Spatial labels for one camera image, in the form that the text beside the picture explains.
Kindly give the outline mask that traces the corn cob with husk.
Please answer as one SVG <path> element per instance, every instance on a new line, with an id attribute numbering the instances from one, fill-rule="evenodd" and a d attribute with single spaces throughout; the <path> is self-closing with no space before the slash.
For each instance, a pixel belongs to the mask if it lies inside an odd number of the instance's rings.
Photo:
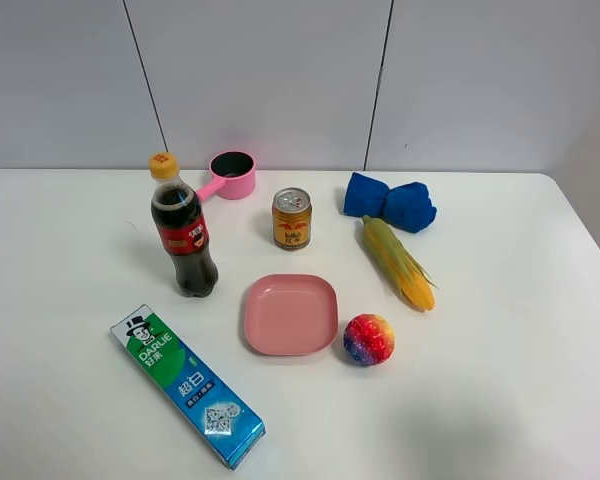
<path id="1" fill-rule="evenodd" d="M 367 252 L 401 296 L 419 311 L 433 310 L 434 284 L 425 269 L 405 249 L 384 220 L 365 215 L 362 222 L 362 239 Z"/>

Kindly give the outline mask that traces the rainbow glitter ball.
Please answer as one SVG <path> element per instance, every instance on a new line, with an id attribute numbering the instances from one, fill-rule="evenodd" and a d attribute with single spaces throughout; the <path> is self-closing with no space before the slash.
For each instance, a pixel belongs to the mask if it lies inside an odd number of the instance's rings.
<path id="1" fill-rule="evenodd" d="M 357 365 L 375 366 L 392 356 L 395 334 L 382 316 L 360 314 L 347 324 L 343 332 L 343 346 Z"/>

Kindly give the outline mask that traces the cola bottle yellow cap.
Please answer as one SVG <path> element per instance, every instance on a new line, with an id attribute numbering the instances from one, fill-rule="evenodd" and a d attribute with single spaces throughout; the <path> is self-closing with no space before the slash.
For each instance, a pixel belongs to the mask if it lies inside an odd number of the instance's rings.
<path id="1" fill-rule="evenodd" d="M 212 260 L 209 231 L 201 201 L 180 176 L 177 158 L 159 152 L 149 158 L 156 181 L 151 198 L 151 215 L 166 253 L 171 258 L 176 282 L 189 297 L 209 296 L 219 278 Z"/>

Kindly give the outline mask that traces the gold energy drink can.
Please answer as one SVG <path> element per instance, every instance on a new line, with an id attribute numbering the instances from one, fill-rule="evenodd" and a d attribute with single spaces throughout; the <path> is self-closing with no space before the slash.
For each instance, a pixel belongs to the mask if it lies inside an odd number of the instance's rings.
<path id="1" fill-rule="evenodd" d="M 311 240 L 312 204 L 309 194 L 298 187 L 278 191 L 272 202 L 273 238 L 281 249 L 305 248 Z"/>

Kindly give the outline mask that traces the blue folded towel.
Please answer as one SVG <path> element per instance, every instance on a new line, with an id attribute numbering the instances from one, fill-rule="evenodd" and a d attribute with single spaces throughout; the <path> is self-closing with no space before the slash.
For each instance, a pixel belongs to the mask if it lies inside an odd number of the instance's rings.
<path id="1" fill-rule="evenodd" d="M 423 183 L 390 188 L 379 180 L 353 173 L 345 191 L 343 213 L 381 218 L 400 230 L 416 234 L 435 221 L 437 208 Z"/>

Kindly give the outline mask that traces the Darlie toothpaste box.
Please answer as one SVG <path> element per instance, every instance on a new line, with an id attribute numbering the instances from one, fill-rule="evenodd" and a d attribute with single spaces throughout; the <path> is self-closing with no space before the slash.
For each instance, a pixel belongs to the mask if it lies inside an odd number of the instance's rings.
<path id="1" fill-rule="evenodd" d="M 225 467 L 236 469 L 266 433 L 261 417 L 147 305 L 110 331 Z"/>

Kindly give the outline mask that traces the pink square plate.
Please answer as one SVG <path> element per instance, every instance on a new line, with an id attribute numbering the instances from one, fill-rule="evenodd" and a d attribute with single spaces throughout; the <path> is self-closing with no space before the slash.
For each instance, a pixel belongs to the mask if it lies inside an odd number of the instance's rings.
<path id="1" fill-rule="evenodd" d="M 333 342 L 338 322 L 336 292 L 316 275 L 267 275 L 247 293 L 244 335 L 263 355 L 316 353 Z"/>

